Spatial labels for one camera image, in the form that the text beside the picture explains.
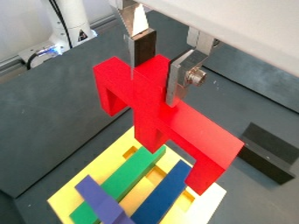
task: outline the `black block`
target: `black block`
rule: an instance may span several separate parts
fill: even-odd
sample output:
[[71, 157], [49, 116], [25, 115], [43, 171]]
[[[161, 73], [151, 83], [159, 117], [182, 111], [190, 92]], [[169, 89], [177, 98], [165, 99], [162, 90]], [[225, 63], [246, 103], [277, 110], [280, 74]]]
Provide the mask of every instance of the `black block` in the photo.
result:
[[299, 157], [299, 150], [269, 131], [252, 123], [245, 131], [246, 143], [238, 156], [264, 172], [278, 184], [296, 178], [292, 164]]

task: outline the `green block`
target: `green block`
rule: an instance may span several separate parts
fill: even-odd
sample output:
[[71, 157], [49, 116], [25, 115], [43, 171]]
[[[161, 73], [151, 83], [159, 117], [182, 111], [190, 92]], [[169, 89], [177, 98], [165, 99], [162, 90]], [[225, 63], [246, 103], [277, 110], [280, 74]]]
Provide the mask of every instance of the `green block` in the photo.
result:
[[[126, 197], [142, 177], [154, 168], [157, 161], [162, 158], [165, 153], [166, 146], [163, 146], [155, 154], [153, 154], [146, 147], [142, 147], [109, 177], [102, 188], [117, 201], [121, 201]], [[77, 224], [99, 223], [98, 216], [86, 201], [79, 205], [70, 217]]]

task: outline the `gray table surface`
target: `gray table surface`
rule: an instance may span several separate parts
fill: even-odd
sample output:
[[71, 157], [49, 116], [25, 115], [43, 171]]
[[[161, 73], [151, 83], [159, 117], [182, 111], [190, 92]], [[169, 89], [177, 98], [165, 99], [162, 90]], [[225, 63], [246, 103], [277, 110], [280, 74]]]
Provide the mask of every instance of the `gray table surface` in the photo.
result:
[[[149, 22], [158, 30], [158, 52], [169, 58], [175, 57], [189, 48], [188, 27], [157, 12], [150, 13]], [[77, 53], [89, 53], [86, 57], [91, 57], [93, 60], [99, 54], [105, 54], [107, 58], [118, 55], [126, 60], [127, 53], [122, 41], [121, 29], [111, 29], [91, 40], [89, 45], [82, 46], [81, 52]], [[62, 58], [57, 59], [61, 67], [71, 69], [71, 66], [65, 65]], [[236, 136], [240, 137], [249, 124], [254, 122], [299, 147], [299, 115], [220, 74], [209, 70], [208, 72], [210, 77], [206, 84], [201, 88], [190, 89], [185, 101]], [[15, 204], [26, 223], [61, 223], [47, 199], [131, 126], [130, 110], [17, 199]], [[193, 161], [173, 142], [169, 144]], [[293, 165], [292, 172], [299, 175], [298, 161]], [[210, 223], [298, 223], [299, 178], [280, 185], [237, 158], [218, 183], [228, 190], [228, 195]]]

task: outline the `blue block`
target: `blue block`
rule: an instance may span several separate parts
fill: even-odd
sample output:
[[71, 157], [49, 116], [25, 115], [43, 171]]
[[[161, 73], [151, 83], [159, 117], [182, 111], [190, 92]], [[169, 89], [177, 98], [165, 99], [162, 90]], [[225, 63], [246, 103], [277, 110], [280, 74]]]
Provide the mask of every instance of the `blue block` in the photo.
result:
[[131, 216], [137, 224], [159, 223], [181, 196], [192, 167], [181, 160]]
[[87, 201], [98, 218], [106, 224], [134, 224], [126, 211], [114, 198], [107, 195], [98, 182], [87, 176], [77, 185], [79, 194]]

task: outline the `cable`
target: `cable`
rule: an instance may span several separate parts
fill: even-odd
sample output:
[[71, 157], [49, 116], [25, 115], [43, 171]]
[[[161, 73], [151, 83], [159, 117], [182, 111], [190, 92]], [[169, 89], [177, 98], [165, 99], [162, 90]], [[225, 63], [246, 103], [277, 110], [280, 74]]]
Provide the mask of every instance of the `cable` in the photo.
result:
[[38, 57], [38, 53], [35, 53], [31, 58], [29, 59], [27, 61], [27, 70], [31, 70], [33, 68], [33, 62], [34, 62], [34, 59]]
[[54, 11], [57, 12], [57, 15], [61, 19], [61, 22], [62, 22], [62, 25], [63, 25], [63, 28], [65, 28], [65, 31], [67, 33], [67, 37], [69, 37], [69, 42], [70, 42], [70, 49], [73, 48], [73, 44], [71, 44], [71, 35], [70, 35], [70, 31], [69, 31], [69, 27], [66, 25], [66, 22], [65, 22], [65, 18], [63, 18], [63, 15], [62, 15], [62, 10], [61, 10], [61, 7], [57, 3], [57, 0], [50, 0], [50, 3], [51, 3], [51, 7], [54, 9]]

